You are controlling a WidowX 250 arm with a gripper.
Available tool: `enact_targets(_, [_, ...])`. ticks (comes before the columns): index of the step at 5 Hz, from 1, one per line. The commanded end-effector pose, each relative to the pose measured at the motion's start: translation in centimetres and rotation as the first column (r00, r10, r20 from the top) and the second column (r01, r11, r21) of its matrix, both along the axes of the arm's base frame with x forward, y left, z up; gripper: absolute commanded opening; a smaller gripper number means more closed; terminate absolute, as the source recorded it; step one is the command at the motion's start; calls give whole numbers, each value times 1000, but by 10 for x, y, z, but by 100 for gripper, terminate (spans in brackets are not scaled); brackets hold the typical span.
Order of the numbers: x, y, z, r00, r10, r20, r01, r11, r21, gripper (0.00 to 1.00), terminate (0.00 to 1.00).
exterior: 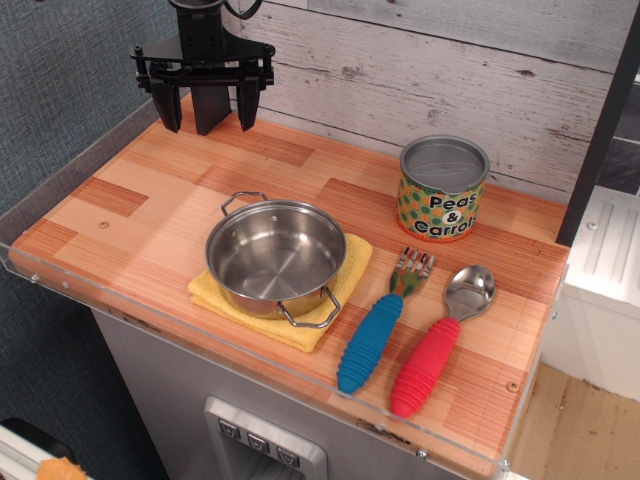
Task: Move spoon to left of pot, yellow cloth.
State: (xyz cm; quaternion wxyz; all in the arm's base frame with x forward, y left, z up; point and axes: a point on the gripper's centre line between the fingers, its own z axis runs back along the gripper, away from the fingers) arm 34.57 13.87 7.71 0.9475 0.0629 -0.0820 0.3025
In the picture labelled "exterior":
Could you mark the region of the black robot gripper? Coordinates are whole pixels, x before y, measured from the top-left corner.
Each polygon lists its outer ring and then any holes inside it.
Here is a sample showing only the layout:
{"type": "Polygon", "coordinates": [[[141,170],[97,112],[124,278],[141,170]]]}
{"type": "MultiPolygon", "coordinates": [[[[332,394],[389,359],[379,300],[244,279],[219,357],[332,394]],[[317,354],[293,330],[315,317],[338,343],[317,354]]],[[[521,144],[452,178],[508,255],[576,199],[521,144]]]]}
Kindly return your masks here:
{"type": "Polygon", "coordinates": [[[179,87],[237,86],[240,125],[243,131],[251,129],[260,92],[274,83],[275,47],[231,34],[218,9],[178,9],[176,16],[176,35],[130,51],[138,85],[151,90],[165,128],[174,133],[180,130],[179,87]]]}

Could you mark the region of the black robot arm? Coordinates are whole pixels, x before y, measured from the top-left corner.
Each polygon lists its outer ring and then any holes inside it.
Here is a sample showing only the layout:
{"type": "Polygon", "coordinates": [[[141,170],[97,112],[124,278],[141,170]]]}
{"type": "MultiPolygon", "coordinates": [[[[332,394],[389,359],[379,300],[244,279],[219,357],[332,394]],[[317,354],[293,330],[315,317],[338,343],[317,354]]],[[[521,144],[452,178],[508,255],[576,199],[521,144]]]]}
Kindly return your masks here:
{"type": "Polygon", "coordinates": [[[235,11],[226,1],[173,1],[171,6],[176,10],[178,33],[131,51],[138,87],[152,96],[160,119],[172,132],[180,130],[180,90],[188,88],[201,135],[230,114],[228,89],[233,87],[240,126],[244,131],[251,129],[260,94],[274,83],[275,47],[228,32],[221,10],[246,20],[261,3],[254,2],[245,12],[235,11]]]}

